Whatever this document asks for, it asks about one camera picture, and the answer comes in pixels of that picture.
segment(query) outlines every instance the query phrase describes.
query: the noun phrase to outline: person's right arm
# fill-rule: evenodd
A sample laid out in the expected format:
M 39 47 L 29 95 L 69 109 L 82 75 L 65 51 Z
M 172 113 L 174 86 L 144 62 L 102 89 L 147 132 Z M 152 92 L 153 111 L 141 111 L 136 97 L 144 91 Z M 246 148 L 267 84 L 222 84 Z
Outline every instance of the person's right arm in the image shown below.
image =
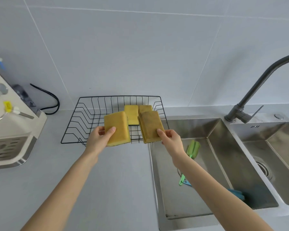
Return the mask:
M 218 183 L 184 151 L 174 130 L 157 130 L 173 164 L 185 175 L 226 231 L 273 231 L 249 206 Z

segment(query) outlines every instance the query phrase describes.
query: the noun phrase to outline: person's left hand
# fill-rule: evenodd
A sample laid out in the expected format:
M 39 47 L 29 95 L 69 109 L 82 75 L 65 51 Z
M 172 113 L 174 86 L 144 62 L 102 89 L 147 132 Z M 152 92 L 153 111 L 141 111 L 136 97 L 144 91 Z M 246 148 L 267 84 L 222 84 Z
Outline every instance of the person's left hand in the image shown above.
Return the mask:
M 95 127 L 89 135 L 87 146 L 83 154 L 91 156 L 95 164 L 98 160 L 98 155 L 106 147 L 108 140 L 115 131 L 115 127 L 110 128 L 107 133 L 105 133 L 105 128 L 103 126 Z

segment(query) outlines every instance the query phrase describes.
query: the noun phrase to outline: yellow tag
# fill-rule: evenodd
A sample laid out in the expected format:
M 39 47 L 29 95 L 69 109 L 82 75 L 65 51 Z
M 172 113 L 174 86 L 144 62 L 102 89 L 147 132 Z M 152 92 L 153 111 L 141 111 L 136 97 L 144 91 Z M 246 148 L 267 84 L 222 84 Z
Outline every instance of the yellow tag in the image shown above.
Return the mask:
M 5 112 L 10 113 L 13 111 L 13 106 L 12 106 L 12 103 L 10 101 L 4 101 L 3 103 L 4 103 Z

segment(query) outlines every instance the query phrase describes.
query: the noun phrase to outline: stainless steel sink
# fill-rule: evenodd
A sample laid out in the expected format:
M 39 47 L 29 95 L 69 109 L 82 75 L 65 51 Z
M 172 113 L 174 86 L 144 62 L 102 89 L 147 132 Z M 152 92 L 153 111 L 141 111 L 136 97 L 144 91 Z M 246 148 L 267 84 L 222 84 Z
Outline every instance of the stainless steel sink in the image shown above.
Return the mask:
M 232 124 L 231 127 L 289 205 L 289 122 Z
M 195 161 L 224 187 L 242 191 L 252 209 L 278 206 L 221 118 L 172 117 L 168 118 L 168 124 L 181 136 L 185 149 L 191 139 L 201 143 Z M 149 146 L 160 230 L 197 226 L 196 218 L 211 214 L 210 209 L 192 187 L 179 186 L 178 170 L 161 142 Z

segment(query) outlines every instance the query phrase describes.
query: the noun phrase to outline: power cord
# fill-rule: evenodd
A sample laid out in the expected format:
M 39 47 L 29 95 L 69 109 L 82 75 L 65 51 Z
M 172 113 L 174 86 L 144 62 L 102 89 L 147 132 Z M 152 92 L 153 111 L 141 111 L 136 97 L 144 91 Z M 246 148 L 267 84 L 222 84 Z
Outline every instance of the power cord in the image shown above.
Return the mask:
M 56 96 L 55 96 L 53 93 L 51 93 L 50 91 L 46 91 L 46 90 L 44 90 L 44 89 L 42 89 L 42 88 L 39 88 L 38 86 L 35 86 L 35 85 L 33 85 L 32 83 L 30 83 L 30 85 L 31 85 L 32 87 L 36 88 L 36 89 L 39 89 L 39 90 L 43 91 L 44 93 L 47 93 L 48 95 L 50 95 L 50 96 L 52 96 L 53 98 L 55 98 L 56 101 L 57 101 L 57 104 L 56 104 L 56 105 L 51 106 L 51 107 L 42 108 L 42 109 L 40 109 L 40 110 L 51 109 L 51 108 L 56 108 L 56 107 L 57 107 L 57 110 L 54 111 L 53 113 L 45 113 L 45 114 L 47 114 L 47 115 L 52 115 L 52 114 L 55 114 L 56 112 L 58 112 L 58 110 L 59 110 L 59 108 L 60 108 L 60 101 L 59 101 L 58 97 L 56 97 Z

